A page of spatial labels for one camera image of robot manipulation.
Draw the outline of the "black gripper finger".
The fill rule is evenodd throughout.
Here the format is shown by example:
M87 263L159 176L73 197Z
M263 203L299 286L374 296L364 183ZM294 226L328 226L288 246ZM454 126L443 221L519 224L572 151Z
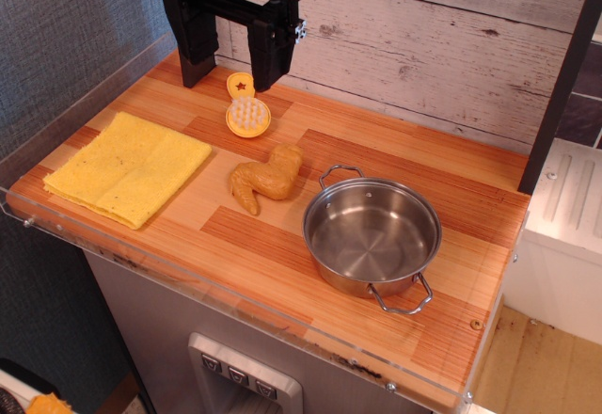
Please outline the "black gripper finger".
M287 28L265 22L250 25L247 37L254 88L264 92L289 72L294 38Z
M179 50L189 62L201 62L217 51L215 16L198 0L163 0Z

